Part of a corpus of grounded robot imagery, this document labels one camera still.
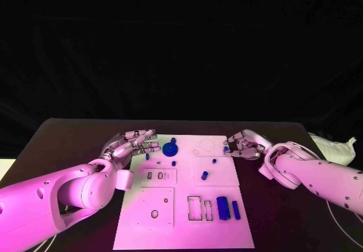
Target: black backdrop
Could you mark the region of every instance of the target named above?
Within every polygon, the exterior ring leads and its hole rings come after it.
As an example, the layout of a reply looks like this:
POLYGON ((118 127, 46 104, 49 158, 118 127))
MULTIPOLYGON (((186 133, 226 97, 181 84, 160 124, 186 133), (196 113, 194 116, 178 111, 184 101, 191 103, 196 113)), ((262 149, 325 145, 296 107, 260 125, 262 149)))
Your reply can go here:
POLYGON ((0 6, 1 157, 47 118, 296 121, 363 136, 358 1, 0 6))

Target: small blue piece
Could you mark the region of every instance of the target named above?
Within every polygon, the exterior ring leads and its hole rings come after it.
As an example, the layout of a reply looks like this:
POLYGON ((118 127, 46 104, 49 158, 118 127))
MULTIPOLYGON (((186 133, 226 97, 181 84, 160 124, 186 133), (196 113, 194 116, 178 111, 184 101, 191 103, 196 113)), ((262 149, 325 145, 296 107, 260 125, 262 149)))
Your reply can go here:
POLYGON ((201 174, 201 180, 206 180, 206 177, 207 177, 207 172, 203 172, 203 174, 201 174))
POLYGON ((226 197, 217 197, 217 214, 220 220, 230 219, 229 202, 226 197))
POLYGON ((163 154, 165 156, 174 156, 177 153, 177 145, 175 145, 175 139, 171 138, 170 143, 165 143, 163 145, 163 154))
POLYGON ((236 219, 240 219, 236 201, 232 201, 232 206, 233 206, 235 217, 236 219))

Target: rectangular hole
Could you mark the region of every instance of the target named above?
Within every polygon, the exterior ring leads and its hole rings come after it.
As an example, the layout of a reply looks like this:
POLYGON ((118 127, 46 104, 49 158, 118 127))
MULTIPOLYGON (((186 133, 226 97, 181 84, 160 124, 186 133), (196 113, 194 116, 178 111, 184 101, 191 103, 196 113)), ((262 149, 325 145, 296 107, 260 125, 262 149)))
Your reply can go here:
POLYGON ((206 208, 206 221, 211 222, 213 221, 213 217, 211 217, 210 201, 204 201, 204 208, 206 208))
POLYGON ((201 220, 201 209, 200 209, 200 197, 199 196, 188 196, 187 197, 187 204, 188 204, 188 220, 201 220))

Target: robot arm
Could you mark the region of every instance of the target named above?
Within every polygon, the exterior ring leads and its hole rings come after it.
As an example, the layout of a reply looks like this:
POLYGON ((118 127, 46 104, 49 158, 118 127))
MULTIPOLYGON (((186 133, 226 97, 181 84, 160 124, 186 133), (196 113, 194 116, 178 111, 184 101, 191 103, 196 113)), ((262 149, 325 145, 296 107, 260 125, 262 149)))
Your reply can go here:
POLYGON ((101 157, 0 189, 0 251, 24 251, 108 204, 115 188, 131 190, 131 156, 160 150, 155 130, 116 134, 101 157), (59 213, 57 200, 73 211, 59 213))
POLYGON ((224 155, 255 160, 265 155, 259 172, 275 179, 286 188, 298 185, 311 193, 351 212, 363 215, 363 172, 320 157, 294 142, 272 145, 263 136, 250 130, 236 133, 224 145, 236 141, 237 151, 224 155))

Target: white bag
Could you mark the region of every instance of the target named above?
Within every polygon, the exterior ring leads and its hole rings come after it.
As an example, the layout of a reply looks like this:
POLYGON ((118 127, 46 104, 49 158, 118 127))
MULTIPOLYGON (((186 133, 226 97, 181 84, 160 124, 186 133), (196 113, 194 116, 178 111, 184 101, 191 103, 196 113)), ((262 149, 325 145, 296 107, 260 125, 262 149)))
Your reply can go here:
POLYGON ((347 143, 338 143, 328 141, 312 133, 308 134, 317 144, 317 147, 320 148, 327 161, 347 166, 356 157, 353 148, 353 143, 357 141, 356 138, 350 138, 347 143))

